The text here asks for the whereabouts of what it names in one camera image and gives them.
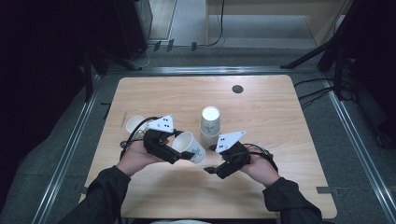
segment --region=wooden desk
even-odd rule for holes
[[[303,15],[318,46],[330,36],[351,0],[227,0],[224,15]],[[209,45],[209,15],[221,14],[220,0],[206,0],[206,44]]]
[[[234,93],[234,85],[244,88]],[[318,155],[288,76],[252,77],[127,77],[120,81],[109,111],[88,186],[98,173],[116,164],[119,144],[129,136],[125,123],[133,116],[172,114],[175,128],[200,139],[201,111],[214,105],[221,112],[223,133],[246,130],[240,140],[267,148],[279,173],[296,181],[302,194],[326,218],[335,217]],[[222,163],[207,151],[200,164],[189,161],[153,164],[132,177],[122,207],[123,217],[153,218],[275,218],[262,197],[263,186],[242,172],[224,180],[209,175],[206,166]]]

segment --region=black fabric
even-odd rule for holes
[[[322,223],[320,210],[303,196],[298,184],[282,177],[262,193],[268,211],[280,212],[282,223]]]
[[[116,166],[105,169],[88,187],[87,197],[59,223],[114,223],[130,181]]]

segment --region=paper cup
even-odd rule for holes
[[[195,155],[190,160],[193,163],[200,163],[206,155],[205,149],[190,132],[184,132],[178,135],[172,143],[172,148],[180,153],[184,151],[194,153]]]
[[[221,130],[220,111],[208,106],[202,111],[201,131],[207,135],[215,135]]]
[[[202,144],[202,146],[204,148],[209,148],[210,146],[217,144],[220,134],[221,134],[221,126],[220,126],[220,131],[214,135],[205,134],[201,130],[201,144]]]
[[[136,116],[128,120],[126,123],[126,130],[128,133],[132,133],[134,129],[139,125],[140,122],[142,122],[145,118],[142,116]],[[133,139],[140,139],[143,138],[144,132],[146,130],[146,122],[140,125],[139,129],[136,131],[134,134]]]

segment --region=black jacket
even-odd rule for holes
[[[114,223],[130,181],[116,166],[103,170],[88,187],[87,197],[60,223]],[[322,223],[320,210],[306,200],[296,183],[280,178],[262,193],[265,206],[280,212],[282,223]]]

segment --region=person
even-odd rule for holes
[[[132,142],[120,162],[100,172],[88,187],[86,198],[59,223],[114,223],[120,217],[130,177],[155,162],[162,160],[148,154],[143,141]],[[282,223],[322,223],[320,210],[303,196],[296,183],[281,177],[269,161],[251,155],[250,164],[240,171],[265,186],[265,206],[280,212]]]

